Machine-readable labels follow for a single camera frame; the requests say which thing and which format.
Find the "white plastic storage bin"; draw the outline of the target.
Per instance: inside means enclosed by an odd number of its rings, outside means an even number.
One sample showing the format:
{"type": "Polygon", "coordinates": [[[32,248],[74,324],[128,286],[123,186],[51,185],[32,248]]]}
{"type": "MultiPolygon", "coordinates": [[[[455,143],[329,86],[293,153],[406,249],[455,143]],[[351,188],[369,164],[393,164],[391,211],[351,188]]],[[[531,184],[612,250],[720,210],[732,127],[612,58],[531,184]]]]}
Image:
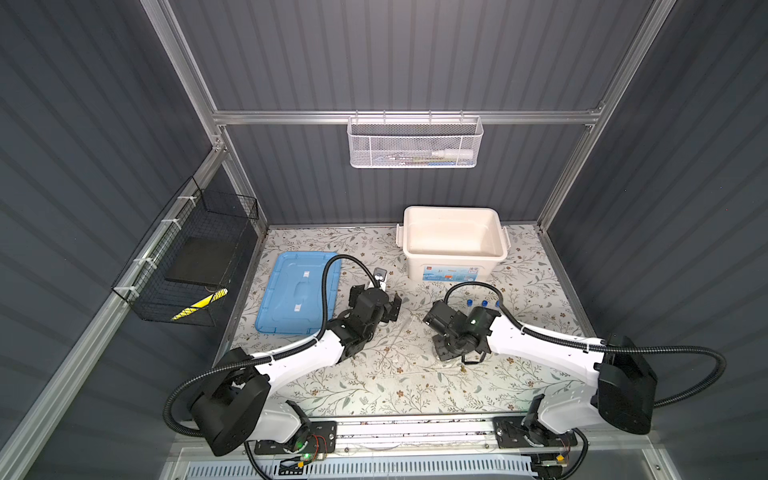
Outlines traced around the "white plastic storage bin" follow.
{"type": "Polygon", "coordinates": [[[510,241],[490,208],[410,206],[396,244],[414,281],[485,281],[509,253],[510,241]]]}

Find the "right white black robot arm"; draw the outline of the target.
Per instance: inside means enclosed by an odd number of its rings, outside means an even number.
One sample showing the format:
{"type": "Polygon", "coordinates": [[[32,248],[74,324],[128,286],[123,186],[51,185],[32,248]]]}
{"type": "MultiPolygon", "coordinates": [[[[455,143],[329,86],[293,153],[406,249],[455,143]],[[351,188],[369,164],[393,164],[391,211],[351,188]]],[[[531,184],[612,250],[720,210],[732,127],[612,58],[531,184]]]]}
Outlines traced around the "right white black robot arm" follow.
{"type": "Polygon", "coordinates": [[[442,361],[465,359],[470,352],[520,357],[579,381],[572,390],[534,396],[522,422],[534,445],[595,425],[646,435],[655,409],[706,390],[724,374],[727,365],[722,354],[705,347],[638,347],[621,335],[603,340],[549,331],[519,322],[504,306],[476,306],[463,313],[438,300],[423,321],[435,332],[433,343],[442,361]],[[694,386],[659,399],[658,377],[647,359],[674,354],[710,357],[715,365],[694,386]]]}

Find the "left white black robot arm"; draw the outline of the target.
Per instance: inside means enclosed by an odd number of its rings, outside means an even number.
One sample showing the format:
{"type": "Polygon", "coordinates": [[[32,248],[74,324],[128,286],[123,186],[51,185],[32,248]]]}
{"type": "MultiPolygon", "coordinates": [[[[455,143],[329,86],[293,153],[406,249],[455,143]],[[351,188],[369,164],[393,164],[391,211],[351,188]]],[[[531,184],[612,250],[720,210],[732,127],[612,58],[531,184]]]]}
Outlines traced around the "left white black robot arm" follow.
{"type": "Polygon", "coordinates": [[[275,392],[354,357],[373,340],[379,324],[398,319],[398,294],[363,285],[353,287],[351,294],[352,307],[328,323],[321,339],[261,358],[235,348],[216,367],[182,383],[163,407],[166,426],[203,438],[216,456],[248,441],[299,449],[309,435],[308,417],[295,402],[276,401],[275,392]]]}

